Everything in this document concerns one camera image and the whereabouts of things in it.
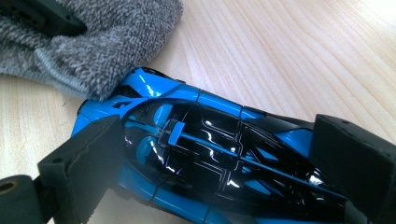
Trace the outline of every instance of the gray cloth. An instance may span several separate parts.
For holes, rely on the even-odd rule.
[[[156,56],[182,14],[180,0],[56,1],[87,31],[50,38],[0,8],[0,74],[94,100],[106,99],[133,68]]]

